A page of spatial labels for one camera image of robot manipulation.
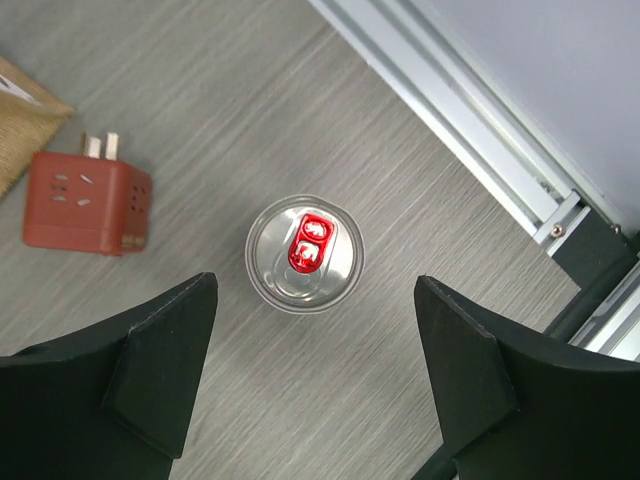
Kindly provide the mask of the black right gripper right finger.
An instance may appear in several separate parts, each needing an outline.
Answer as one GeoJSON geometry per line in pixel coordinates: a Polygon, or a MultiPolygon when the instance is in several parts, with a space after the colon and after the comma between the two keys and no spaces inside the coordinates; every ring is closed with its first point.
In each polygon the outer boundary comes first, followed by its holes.
{"type": "Polygon", "coordinates": [[[635,479],[639,366],[568,345],[421,276],[417,324],[462,479],[635,479]]]}

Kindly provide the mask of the burlap canvas tote bag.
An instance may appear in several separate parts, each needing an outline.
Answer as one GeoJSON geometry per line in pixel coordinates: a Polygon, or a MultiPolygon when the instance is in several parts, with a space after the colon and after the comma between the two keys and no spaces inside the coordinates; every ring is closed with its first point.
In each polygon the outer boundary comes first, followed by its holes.
{"type": "Polygon", "coordinates": [[[1,197],[74,114],[74,109],[1,58],[1,197]]]}

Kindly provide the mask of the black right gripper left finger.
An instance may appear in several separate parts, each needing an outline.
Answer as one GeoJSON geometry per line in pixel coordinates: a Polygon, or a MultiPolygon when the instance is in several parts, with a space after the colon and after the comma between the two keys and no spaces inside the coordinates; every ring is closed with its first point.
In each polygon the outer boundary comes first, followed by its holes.
{"type": "Polygon", "coordinates": [[[166,479],[218,304],[211,272],[1,360],[5,479],[166,479]]]}

